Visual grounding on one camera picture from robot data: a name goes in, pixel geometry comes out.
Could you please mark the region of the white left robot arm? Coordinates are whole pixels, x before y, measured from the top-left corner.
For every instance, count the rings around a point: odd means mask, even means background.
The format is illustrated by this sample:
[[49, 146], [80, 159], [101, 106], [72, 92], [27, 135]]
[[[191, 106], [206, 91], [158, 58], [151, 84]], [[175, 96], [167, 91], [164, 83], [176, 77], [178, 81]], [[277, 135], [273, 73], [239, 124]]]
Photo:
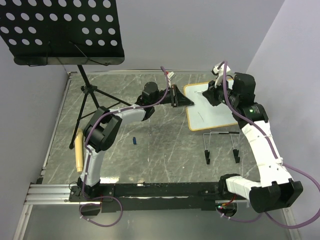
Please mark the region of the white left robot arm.
[[156, 105], [165, 104], [176, 108], [193, 106], [194, 102], [181, 93], [175, 84], [159, 90], [155, 82], [147, 82], [134, 104], [119, 109], [98, 108], [84, 129], [84, 167], [77, 180], [81, 195], [87, 201], [95, 200], [100, 194], [104, 155], [115, 142], [120, 128], [148, 120], [155, 112]]

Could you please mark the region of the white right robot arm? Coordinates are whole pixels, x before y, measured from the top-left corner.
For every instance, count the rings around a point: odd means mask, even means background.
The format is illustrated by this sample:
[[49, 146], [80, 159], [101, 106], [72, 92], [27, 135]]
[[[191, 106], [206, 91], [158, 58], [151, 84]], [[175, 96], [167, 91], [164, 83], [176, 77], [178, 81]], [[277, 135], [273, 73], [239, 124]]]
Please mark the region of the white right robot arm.
[[237, 73], [229, 88], [222, 73], [214, 76], [202, 95], [214, 107], [220, 104], [230, 107], [251, 147], [260, 176], [258, 181], [253, 181], [236, 173], [225, 174], [219, 180], [219, 195], [223, 199], [230, 199], [234, 194], [241, 196], [249, 200], [257, 213], [290, 207], [303, 192], [303, 185], [293, 180], [283, 165], [265, 108], [255, 102], [254, 77]]

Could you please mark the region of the yellow framed small whiteboard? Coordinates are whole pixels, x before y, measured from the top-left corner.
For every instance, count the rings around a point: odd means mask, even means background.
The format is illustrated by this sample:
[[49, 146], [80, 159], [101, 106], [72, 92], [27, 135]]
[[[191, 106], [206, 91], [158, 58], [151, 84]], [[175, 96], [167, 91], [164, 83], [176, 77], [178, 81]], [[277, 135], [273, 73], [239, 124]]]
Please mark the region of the yellow framed small whiteboard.
[[195, 132], [236, 125], [237, 121], [226, 105], [212, 106], [202, 93], [196, 92], [207, 89], [208, 82], [188, 84], [183, 88], [184, 95], [194, 102], [193, 106], [186, 108], [188, 128]]

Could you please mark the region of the blue marker cap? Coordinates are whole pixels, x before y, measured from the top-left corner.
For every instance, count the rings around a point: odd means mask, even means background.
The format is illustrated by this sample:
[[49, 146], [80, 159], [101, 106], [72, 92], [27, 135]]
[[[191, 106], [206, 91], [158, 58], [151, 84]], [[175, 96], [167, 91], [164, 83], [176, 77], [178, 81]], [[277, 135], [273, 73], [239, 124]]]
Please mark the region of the blue marker cap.
[[133, 144], [134, 144], [134, 145], [137, 144], [137, 139], [136, 139], [136, 137], [133, 137], [133, 138], [132, 138], [132, 141], [133, 141]]

